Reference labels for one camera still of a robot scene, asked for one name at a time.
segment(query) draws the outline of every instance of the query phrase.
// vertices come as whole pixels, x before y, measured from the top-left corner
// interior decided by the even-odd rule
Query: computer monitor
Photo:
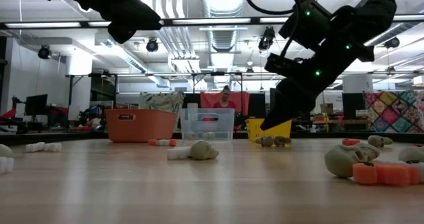
[[[25,102],[25,115],[45,115],[47,94],[27,97]]]

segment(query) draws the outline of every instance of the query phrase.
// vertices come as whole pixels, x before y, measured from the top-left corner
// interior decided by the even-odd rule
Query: person
[[[224,89],[221,92],[221,98],[218,102],[216,102],[213,105],[213,108],[232,108],[232,109],[236,109],[236,103],[234,103],[233,101],[230,101],[230,87],[229,86],[225,86]]]

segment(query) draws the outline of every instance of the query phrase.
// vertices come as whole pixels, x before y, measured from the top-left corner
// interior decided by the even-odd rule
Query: cardboard box
[[[320,106],[321,106],[321,113],[326,113],[328,115],[334,114],[332,103],[320,104]]]

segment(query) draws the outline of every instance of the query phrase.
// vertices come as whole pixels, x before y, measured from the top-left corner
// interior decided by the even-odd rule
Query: yellow bin
[[[285,123],[282,123],[280,125],[277,125],[276,127],[273,127],[271,129],[268,129],[266,131],[263,131],[260,128],[260,124],[264,119],[247,119],[246,120],[246,126],[247,126],[247,135],[249,137],[250,141],[255,142],[257,138],[264,137],[267,135],[272,136],[273,138],[276,135],[280,135],[283,137],[290,138],[290,130],[292,128],[292,120],[286,121]]]

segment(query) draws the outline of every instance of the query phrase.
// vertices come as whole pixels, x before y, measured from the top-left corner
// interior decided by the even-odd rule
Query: orange plastic bin
[[[171,139],[176,114],[157,109],[107,109],[109,139],[113,142],[148,142]]]

